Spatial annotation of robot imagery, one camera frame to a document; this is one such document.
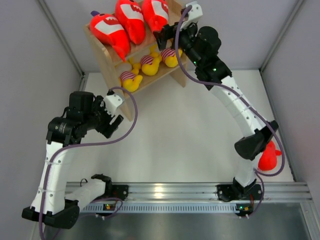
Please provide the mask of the wooden two-tier shelf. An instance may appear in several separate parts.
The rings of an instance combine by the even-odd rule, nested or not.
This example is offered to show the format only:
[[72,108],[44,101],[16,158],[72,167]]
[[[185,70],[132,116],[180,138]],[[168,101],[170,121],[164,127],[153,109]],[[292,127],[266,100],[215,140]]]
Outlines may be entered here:
[[[177,0],[168,0],[168,22],[170,25],[178,22],[181,16],[181,9],[183,8],[182,4]],[[120,82],[116,76],[116,66],[121,64],[123,61],[117,55],[115,50],[109,46],[101,43],[91,32],[88,24],[84,26],[84,33],[87,37],[87,40],[91,46],[92,52],[98,62],[98,66],[100,72],[104,78],[104,81],[108,88],[120,86]],[[145,40],[140,45],[135,45],[133,43],[130,44],[130,53],[126,57],[129,59],[131,57],[135,57],[136,55],[146,53],[148,50],[152,48],[157,48],[156,39],[153,36],[150,28],[146,27],[146,37]],[[165,66],[164,63],[159,65],[159,70],[157,74],[154,76],[148,76],[144,73],[141,74],[143,76],[142,82],[139,88],[133,92],[133,94],[137,94],[141,92],[141,90],[146,89],[149,85],[157,82],[158,80],[171,76],[174,80],[176,80],[183,88],[186,86],[187,77],[184,75],[179,66],[175,68],[169,68]]]

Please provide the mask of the yellow frog plush striped shirt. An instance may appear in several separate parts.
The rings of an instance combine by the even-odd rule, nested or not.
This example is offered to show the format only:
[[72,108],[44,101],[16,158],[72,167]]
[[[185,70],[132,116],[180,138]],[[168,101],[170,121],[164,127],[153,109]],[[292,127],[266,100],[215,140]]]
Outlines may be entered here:
[[115,67],[119,82],[123,88],[129,92],[135,92],[142,80],[143,76],[139,74],[138,68],[133,68],[129,62],[123,62]]

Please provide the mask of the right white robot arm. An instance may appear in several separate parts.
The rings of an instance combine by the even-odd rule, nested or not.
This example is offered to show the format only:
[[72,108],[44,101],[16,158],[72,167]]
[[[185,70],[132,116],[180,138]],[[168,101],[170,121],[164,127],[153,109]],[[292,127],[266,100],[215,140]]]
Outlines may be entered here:
[[256,157],[260,157],[278,130],[278,123],[262,120],[239,89],[231,70],[218,57],[221,40],[218,32],[210,26],[198,28],[191,23],[187,28],[165,25],[154,31],[158,48],[163,50],[168,40],[173,40],[177,48],[195,65],[195,75],[205,82],[206,88],[215,95],[234,118],[243,137],[234,144],[241,157],[232,185],[221,189],[220,196],[230,201],[233,196],[240,199],[251,194],[256,184],[254,173]]

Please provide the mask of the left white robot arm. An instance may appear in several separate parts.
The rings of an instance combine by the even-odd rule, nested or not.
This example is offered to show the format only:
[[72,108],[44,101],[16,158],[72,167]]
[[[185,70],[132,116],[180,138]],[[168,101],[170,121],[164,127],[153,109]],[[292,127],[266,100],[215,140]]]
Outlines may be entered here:
[[46,157],[36,196],[22,211],[22,218],[57,229],[71,229],[80,211],[97,198],[109,199],[113,194],[112,179],[94,174],[91,180],[66,194],[69,169],[74,158],[72,147],[79,147],[82,138],[95,130],[110,138],[123,121],[115,111],[123,98],[110,91],[106,96],[74,91],[62,116],[53,118],[47,128]]

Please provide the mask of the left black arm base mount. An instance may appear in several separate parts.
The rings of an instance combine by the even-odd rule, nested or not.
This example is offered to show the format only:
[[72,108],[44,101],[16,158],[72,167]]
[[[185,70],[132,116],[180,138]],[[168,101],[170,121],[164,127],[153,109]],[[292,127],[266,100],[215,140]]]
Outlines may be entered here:
[[111,198],[118,198],[123,201],[127,199],[129,195],[129,186],[126,184],[113,184],[110,192]]

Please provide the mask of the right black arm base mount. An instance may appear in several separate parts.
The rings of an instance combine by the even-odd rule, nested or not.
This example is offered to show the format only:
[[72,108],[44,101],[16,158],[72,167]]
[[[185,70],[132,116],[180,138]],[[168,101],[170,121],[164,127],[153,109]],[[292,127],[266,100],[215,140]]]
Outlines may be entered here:
[[219,184],[216,186],[217,198],[223,202],[231,201],[257,201],[261,197],[262,188],[259,184],[255,184],[247,192],[241,192],[240,188],[235,187],[233,184]]

